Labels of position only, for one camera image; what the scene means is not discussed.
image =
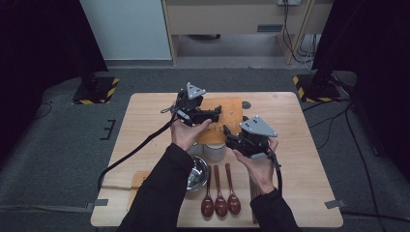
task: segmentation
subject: wooden block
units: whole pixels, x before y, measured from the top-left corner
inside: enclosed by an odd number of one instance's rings
[[[222,112],[218,122],[213,123],[202,132],[196,139],[201,144],[225,143],[226,136],[223,134],[223,125],[226,125],[232,134],[241,131],[239,124],[243,122],[242,100],[240,98],[215,98],[204,99],[200,108],[202,110],[215,109],[222,106]]]
[[[139,187],[141,187],[142,183],[147,179],[150,173],[151,171],[138,171],[133,174],[127,211],[130,210],[131,204],[136,196],[136,193],[138,192]]]

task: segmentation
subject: stainless steel bowl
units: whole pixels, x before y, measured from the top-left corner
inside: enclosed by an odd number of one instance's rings
[[[204,159],[197,156],[192,158],[194,161],[194,166],[188,177],[187,191],[196,191],[201,189],[205,186],[208,180],[208,175],[211,174],[209,173],[208,165]]]

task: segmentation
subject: white wall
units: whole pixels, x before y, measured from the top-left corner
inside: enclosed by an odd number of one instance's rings
[[[80,0],[105,60],[171,60],[161,0]]]

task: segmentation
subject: wall outlet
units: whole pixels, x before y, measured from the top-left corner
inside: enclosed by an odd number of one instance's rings
[[[278,5],[283,6],[286,0],[278,0]],[[289,6],[298,6],[301,5],[301,0],[287,0]]]

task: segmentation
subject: wooden spoon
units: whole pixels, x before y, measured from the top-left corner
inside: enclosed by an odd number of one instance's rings
[[[202,201],[201,204],[201,212],[205,218],[209,218],[214,213],[214,201],[212,200],[211,194],[209,193],[210,185],[211,185],[211,174],[212,174],[212,167],[208,165],[209,175],[208,181],[206,182],[206,196]]]
[[[220,170],[217,165],[214,165],[215,181],[217,182],[218,197],[215,200],[215,212],[219,217],[225,217],[228,214],[228,205],[220,193]]]
[[[227,163],[225,165],[226,169],[226,176],[228,177],[230,195],[228,197],[228,210],[230,213],[234,215],[238,215],[241,212],[241,202],[239,201],[238,197],[236,196],[235,192],[233,191],[232,187],[232,178],[230,173],[230,164]]]

